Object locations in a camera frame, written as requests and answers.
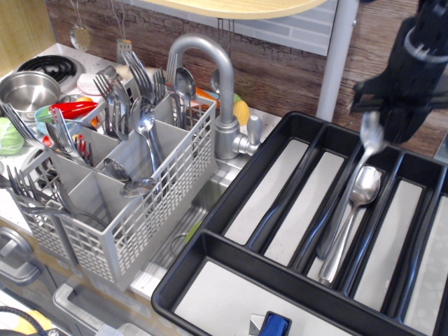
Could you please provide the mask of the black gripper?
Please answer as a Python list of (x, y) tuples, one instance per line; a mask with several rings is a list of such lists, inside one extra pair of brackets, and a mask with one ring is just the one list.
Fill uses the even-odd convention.
[(384, 139), (401, 144), (409, 141), (424, 124), (428, 115), (447, 108), (447, 73), (432, 79), (428, 72), (406, 75), (403, 85), (390, 71), (354, 85), (351, 111), (379, 112)]

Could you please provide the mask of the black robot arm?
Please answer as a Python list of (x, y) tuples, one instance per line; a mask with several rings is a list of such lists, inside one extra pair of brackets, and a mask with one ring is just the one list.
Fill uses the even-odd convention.
[(447, 108), (447, 2), (420, 1), (404, 20), (388, 64), (354, 85), (353, 112), (377, 111), (386, 141), (410, 140), (428, 114)]

